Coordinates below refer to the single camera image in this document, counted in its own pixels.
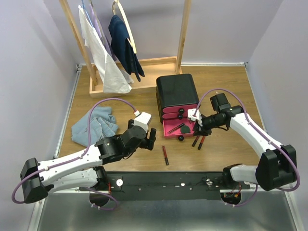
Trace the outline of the pink bottom drawer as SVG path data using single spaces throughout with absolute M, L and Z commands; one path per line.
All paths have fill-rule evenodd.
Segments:
M 187 118 L 163 120 L 165 138 L 177 138 L 182 141 L 186 137 L 193 136 L 195 122 L 190 122 Z

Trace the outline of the thin red lip liner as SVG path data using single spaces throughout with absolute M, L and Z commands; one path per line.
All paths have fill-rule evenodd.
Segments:
M 183 127 L 185 125 L 185 123 L 181 123 L 177 126 L 175 126 L 174 128 L 172 128 L 170 131 L 168 131 L 168 134 L 171 134 L 173 132 L 175 132 L 176 130 L 180 129 L 181 127 Z

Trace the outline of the black drawer organizer box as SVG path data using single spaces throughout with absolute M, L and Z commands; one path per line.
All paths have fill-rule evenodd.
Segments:
M 156 99 L 160 121 L 184 119 L 199 97 L 191 74 L 160 76 L 156 79 Z

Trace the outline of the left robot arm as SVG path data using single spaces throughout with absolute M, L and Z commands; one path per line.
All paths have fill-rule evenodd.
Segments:
M 138 148 L 151 151 L 155 140 L 156 129 L 130 120 L 123 134 L 102 138 L 83 151 L 49 161 L 28 159 L 20 173 L 22 202 L 31 204 L 40 201 L 61 188 L 80 186 L 102 190 L 107 179 L 96 173 L 97 167 L 128 158 Z

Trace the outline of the red lip gloss tube front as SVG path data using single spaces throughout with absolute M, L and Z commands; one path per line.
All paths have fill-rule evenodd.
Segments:
M 168 157 L 167 157 L 167 152 L 166 152 L 165 146 L 162 146 L 162 150 L 163 150 L 163 154 L 164 154 L 165 163 L 168 166 L 169 165 L 169 161 L 168 161 Z

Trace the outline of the green round compact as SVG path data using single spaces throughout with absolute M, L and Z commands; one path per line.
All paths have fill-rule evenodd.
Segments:
M 191 132 L 191 129 L 190 129 L 189 126 L 184 125 L 184 126 L 182 126 L 182 127 L 180 128 L 180 132 L 181 132 L 182 134 L 189 134 L 189 133 Z

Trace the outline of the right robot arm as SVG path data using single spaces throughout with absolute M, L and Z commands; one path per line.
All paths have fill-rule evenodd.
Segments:
M 228 189 L 239 182 L 260 186 L 265 191 L 278 189 L 291 192 L 299 188 L 296 150 L 291 145 L 282 145 L 260 128 L 247 113 L 243 103 L 231 106 L 224 93 L 210 98 L 214 115 L 205 116 L 199 108 L 188 110 L 188 119 L 195 123 L 194 134 L 208 136 L 212 129 L 236 131 L 259 157 L 257 166 L 235 164 L 223 169 L 221 182 Z

